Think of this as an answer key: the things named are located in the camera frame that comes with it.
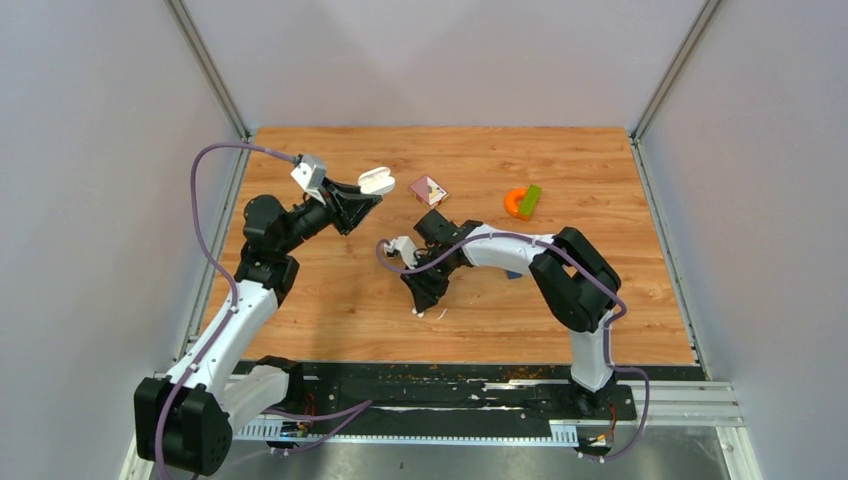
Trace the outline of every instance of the wooden floor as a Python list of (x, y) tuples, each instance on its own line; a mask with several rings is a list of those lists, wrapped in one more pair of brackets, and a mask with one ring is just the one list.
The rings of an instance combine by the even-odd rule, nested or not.
[[(463, 268), (423, 318), (397, 274), (374, 257), (381, 238), (409, 235), (427, 209), (407, 192), (423, 174), (449, 193), (439, 207), (457, 224), (481, 220), (525, 233), (580, 229), (623, 280), (630, 313), (613, 330), (621, 363), (691, 364), (689, 343), (624, 130), (619, 128), (264, 128), (255, 140), (287, 153), (324, 159), (328, 177), (356, 183), (385, 165), (395, 191), (350, 236), (332, 228), (294, 252), (300, 273), (283, 307), (245, 358), (381, 362), (562, 363), (568, 335), (532, 278)], [(242, 211), (259, 194), (300, 203), (291, 167), (253, 153), (223, 253), (234, 272), (243, 244)], [(529, 222), (504, 211), (504, 195), (530, 183), (542, 196)], [(216, 280), (206, 323), (226, 298)]]

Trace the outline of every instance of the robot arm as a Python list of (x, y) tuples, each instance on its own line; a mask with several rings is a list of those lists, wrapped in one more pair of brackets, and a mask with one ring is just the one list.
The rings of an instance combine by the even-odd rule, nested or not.
[[(326, 165), (317, 157), (296, 159), (292, 177), (304, 190), (304, 201), (287, 211), (271, 195), (250, 200), (244, 210), (241, 261), (234, 278), (238, 308), (232, 296), (209, 327), (165, 378), (145, 378), (134, 395), (138, 453), (154, 460), (156, 424), (165, 398), (187, 368), (193, 372), (168, 412), (163, 435), (165, 463), (211, 475), (226, 458), (233, 432), (269, 406), (299, 402), (303, 392), (299, 365), (284, 358), (265, 357), (245, 378), (227, 387), (230, 374), (259, 327), (282, 305), (299, 269), (289, 254), (327, 226), (349, 234), (394, 187), (386, 167), (362, 174), (358, 185), (326, 178)], [(223, 330), (218, 327), (233, 311)], [(210, 345), (199, 361), (201, 350)]]
[[(569, 330), (574, 353), (572, 380), (593, 394), (607, 390), (613, 372), (604, 358), (603, 324), (614, 305), (588, 279), (579, 273), (570, 276), (565, 261), (547, 248), (519, 238), (491, 235), (512, 232), (481, 222), (469, 220), (457, 227), (431, 210), (414, 228), (424, 239), (426, 251), (416, 249), (409, 237), (398, 237), (384, 246), (388, 255), (400, 255), (409, 269), (432, 262), (466, 238), (484, 236), (464, 244), (433, 268), (401, 274), (412, 292), (416, 312), (423, 313), (438, 303), (447, 291), (448, 277), (461, 266), (496, 267), (532, 275), (551, 313)], [(611, 291), (621, 287), (618, 274), (578, 230), (566, 227), (558, 234), (532, 237), (565, 250)]]

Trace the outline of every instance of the pink box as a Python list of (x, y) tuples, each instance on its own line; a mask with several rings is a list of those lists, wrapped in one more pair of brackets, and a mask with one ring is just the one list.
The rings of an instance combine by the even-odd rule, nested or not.
[(429, 175), (424, 175), (412, 185), (409, 186), (409, 193), (412, 194), (419, 202), (434, 208), (448, 199), (448, 191), (430, 178)]

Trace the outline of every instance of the purple cable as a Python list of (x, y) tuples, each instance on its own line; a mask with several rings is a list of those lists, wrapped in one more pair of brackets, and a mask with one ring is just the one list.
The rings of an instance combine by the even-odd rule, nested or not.
[[(283, 412), (283, 411), (281, 411), (281, 410), (274, 410), (274, 409), (268, 409), (268, 410), (265, 410), (265, 413), (269, 413), (269, 414), (272, 414), (272, 415), (280, 415), (280, 416), (287, 417), (287, 418), (291, 418), (291, 419), (295, 419), (295, 420), (312, 420), (312, 421), (331, 420), (331, 419), (333, 419), (333, 418), (343, 417), (344, 415), (346, 415), (346, 414), (350, 413), (350, 416), (349, 416), (349, 417), (347, 417), (347, 418), (345, 419), (345, 421), (343, 421), (343, 422), (342, 422), (342, 423), (340, 423), (338, 426), (336, 426), (336, 428), (334, 428), (334, 429), (330, 430), (330, 433), (328, 433), (328, 434), (324, 435), (324, 436), (323, 436), (323, 437), (321, 437), (320, 439), (318, 439), (318, 440), (316, 440), (316, 441), (314, 441), (314, 442), (310, 443), (309, 445), (305, 445), (305, 446), (303, 446), (303, 447), (297, 447), (297, 448), (287, 448), (287, 449), (283, 450), (284, 454), (289, 454), (289, 455), (290, 455), (290, 454), (292, 454), (292, 453), (303, 453), (303, 452), (307, 452), (307, 451), (309, 451), (309, 450), (312, 450), (312, 449), (314, 449), (314, 448), (317, 448), (317, 447), (318, 447), (319, 445), (321, 445), (322, 443), (324, 443), (324, 442), (326, 442), (327, 440), (329, 440), (330, 438), (334, 437), (334, 436), (335, 436), (337, 433), (339, 433), (339, 432), (340, 432), (340, 431), (341, 431), (344, 427), (346, 427), (346, 426), (347, 426), (347, 424), (349, 424), (350, 422), (352, 422), (352, 421), (353, 421), (353, 419), (355, 419), (355, 418), (356, 418), (356, 417), (358, 417), (358, 416), (359, 416), (362, 412), (364, 412), (364, 411), (365, 411), (365, 409), (367, 409), (367, 408), (368, 408), (368, 405), (371, 405), (371, 400), (366, 400), (366, 401), (364, 401), (364, 402), (360, 403), (359, 405), (356, 405), (356, 406), (354, 406), (354, 407), (348, 408), (347, 410), (343, 410), (343, 411), (341, 411), (341, 412), (336, 412), (336, 413), (333, 413), (333, 414), (330, 414), (330, 415), (317, 415), (317, 416), (312, 416), (312, 415), (294, 415), (294, 414), (291, 414), (291, 413), (288, 413), (288, 412)], [(295, 441), (295, 440), (297, 440), (297, 438), (291, 438), (291, 439), (287, 439), (287, 440)], [(259, 451), (259, 452), (254, 452), (254, 453), (251, 453), (251, 454), (245, 455), (245, 456), (243, 456), (243, 457), (239, 458), (238, 460), (236, 460), (236, 461), (234, 461), (234, 462), (230, 463), (229, 465), (227, 465), (227, 466), (225, 466), (225, 467), (221, 468), (221, 470), (220, 470), (218, 473), (220, 474), (220, 473), (221, 473), (221, 472), (223, 472), (224, 470), (229, 470), (229, 469), (231, 469), (231, 468), (235, 467), (236, 465), (242, 464), (242, 463), (244, 463), (244, 462), (246, 462), (246, 461), (248, 461), (248, 460), (252, 460), (252, 459), (254, 459), (254, 458), (262, 457), (262, 456), (268, 455), (269, 453), (270, 453), (270, 454), (273, 454), (273, 453), (274, 453), (274, 451), (275, 451), (275, 450), (273, 450), (273, 449), (272, 449), (270, 452), (269, 452), (268, 450), (262, 450), (262, 451)]]
[(540, 245), (542, 247), (547, 248), (548, 250), (550, 250), (550, 251), (556, 253), (557, 255), (559, 255), (560, 257), (562, 257), (562, 259), (565, 260), (565, 262), (567, 264), (576, 268), (577, 271), (580, 272), (580, 274), (583, 275), (583, 277), (585, 277), (587, 280), (589, 280), (589, 282), (592, 285), (594, 285), (598, 290), (603, 292), (604, 295), (608, 296), (613, 302), (615, 302), (619, 306), (618, 312), (614, 313), (609, 318), (609, 320), (607, 320), (603, 324), (603, 329), (604, 329), (604, 361), (607, 363), (607, 365), (610, 368), (613, 369), (613, 371), (616, 371), (616, 372), (619, 372), (619, 373), (636, 373), (640, 377), (642, 377), (642, 380), (645, 382), (645, 404), (642, 407), (642, 418), (639, 420), (639, 427), (636, 429), (636, 435), (633, 437), (632, 440), (630, 440), (630, 443), (625, 445), (625, 447), (622, 448), (620, 451), (618, 451), (614, 454), (611, 454), (611, 455), (604, 456), (604, 457), (597, 457), (597, 456), (594, 456), (594, 455), (586, 455), (586, 457), (588, 457), (589, 459), (595, 460), (595, 461), (601, 461), (602, 458), (604, 460), (615, 460), (617, 458), (621, 458), (622, 456), (624, 456), (627, 452), (629, 452), (633, 448), (633, 446), (636, 444), (636, 441), (639, 439), (639, 437), (642, 436), (642, 433), (645, 430), (645, 422), (648, 419), (648, 403), (650, 402), (650, 399), (651, 399), (651, 382), (650, 382), (650, 379), (648, 378), (648, 374), (645, 373), (645, 371), (642, 370), (641, 368), (637, 368), (637, 367), (617, 367), (617, 366), (613, 365), (612, 354), (610, 352), (610, 331), (609, 331), (609, 328), (614, 321), (623, 317), (624, 314), (627, 313), (627, 305), (625, 305), (624, 301), (618, 295), (616, 295), (615, 292), (613, 292), (612, 290), (607, 288), (606, 285), (601, 283), (597, 278), (595, 278), (594, 275), (589, 273), (582, 265), (577, 263), (577, 261), (574, 260), (574, 258), (572, 258), (571, 255), (569, 255), (565, 250), (557, 247), (556, 245), (554, 245), (552, 243), (544, 242), (542, 240), (537, 240), (534, 237), (529, 236), (529, 235), (522, 235), (520, 233), (513, 233), (513, 232), (492, 232), (491, 234), (481, 233), (479, 235), (471, 235), (470, 237), (466, 237), (462, 241), (458, 242), (456, 245), (448, 248), (444, 253), (439, 255), (436, 259), (434, 259), (430, 263), (423, 265), (421, 267), (416, 267), (416, 268), (398, 268), (398, 267), (395, 267), (394, 265), (390, 264), (389, 261), (386, 259), (386, 257), (383, 255), (383, 250), (382, 250), (382, 247), (384, 245), (389, 245), (390, 242), (384, 238), (384, 239), (380, 240), (379, 242), (377, 242), (377, 260), (379, 260), (380, 263), (383, 264), (384, 267), (386, 267), (387, 269), (389, 269), (389, 270), (391, 270), (395, 273), (400, 273), (400, 274), (421, 273), (425, 270), (428, 270), (428, 269), (433, 268), (434, 266), (438, 265), (439, 262), (441, 262), (442, 260), (447, 258), (453, 252), (459, 250), (460, 248), (462, 248), (466, 244), (477, 241), (477, 240), (484, 240), (484, 239), (487, 239), (487, 238), (512, 238), (512, 239), (527, 242), (527, 243), (532, 244), (532, 245)]
[[(200, 249), (203, 251), (203, 256), (209, 260), (209, 263), (215, 267), (215, 270), (223, 275), (224, 279), (227, 280), (227, 283), (230, 286), (230, 296), (232, 297), (233, 303), (231, 309), (227, 310), (224, 314), (223, 320), (221, 320), (218, 328), (212, 332), (212, 335), (209, 337), (209, 340), (201, 347), (200, 351), (197, 352), (197, 356), (194, 357), (194, 363), (199, 363), (203, 360), (203, 357), (206, 355), (206, 352), (212, 348), (215, 341), (218, 337), (221, 336), (221, 332), (224, 331), (224, 328), (227, 327), (227, 324), (230, 322), (230, 318), (233, 316), (233, 310), (235, 310), (238, 306), (238, 287), (236, 286), (236, 281), (232, 275), (227, 272), (227, 270), (215, 260), (215, 257), (212, 253), (209, 252), (209, 248), (206, 246), (206, 242), (203, 241), (203, 234), (200, 231), (200, 215), (197, 210), (197, 166), (200, 164), (200, 160), (203, 157), (219, 148), (238, 148), (243, 150), (253, 150), (255, 152), (266, 153), (272, 157), (279, 158), (281, 160), (285, 160), (287, 162), (295, 163), (292, 157), (286, 155), (285, 153), (278, 152), (276, 150), (272, 150), (270, 148), (260, 147), (257, 145), (251, 145), (249, 143), (213, 143), (208, 147), (204, 148), (200, 152), (197, 153), (197, 156), (194, 157), (194, 162), (191, 164), (191, 215), (194, 220), (194, 234), (197, 236), (197, 243), (200, 245)], [(191, 368), (186, 368), (185, 372), (182, 376), (177, 380), (177, 383), (171, 387), (171, 392), (168, 394), (168, 397), (165, 399), (165, 404), (162, 405), (162, 412), (159, 414), (159, 420), (156, 422), (156, 435), (153, 441), (153, 451), (156, 458), (156, 469), (159, 473), (159, 477), (165, 480), (171, 480), (171, 476), (168, 474), (168, 470), (165, 468), (165, 454), (162, 450), (162, 436), (165, 433), (165, 421), (168, 418), (168, 412), (171, 411), (171, 406), (174, 404), (174, 399), (177, 397), (177, 393), (180, 388), (188, 381), (189, 377), (191, 377), (192, 371)]]

